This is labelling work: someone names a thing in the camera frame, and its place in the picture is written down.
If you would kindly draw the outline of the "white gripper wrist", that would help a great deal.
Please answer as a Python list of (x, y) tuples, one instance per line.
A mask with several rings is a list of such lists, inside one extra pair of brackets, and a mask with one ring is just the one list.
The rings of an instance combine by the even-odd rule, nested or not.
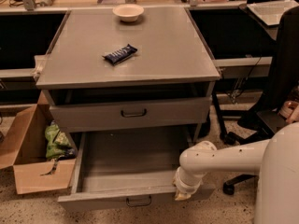
[(173, 178), (173, 185), (176, 187), (175, 200), (186, 201), (190, 199), (202, 185), (205, 175), (205, 173), (192, 175), (182, 167), (177, 168)]

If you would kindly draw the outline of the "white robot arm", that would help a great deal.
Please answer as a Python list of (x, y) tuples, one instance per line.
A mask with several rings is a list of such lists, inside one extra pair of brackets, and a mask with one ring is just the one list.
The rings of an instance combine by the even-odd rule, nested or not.
[(241, 172), (258, 175), (254, 224), (299, 224), (299, 123), (270, 139), (218, 149), (202, 141), (184, 150), (174, 176), (175, 199), (187, 200), (205, 174)]

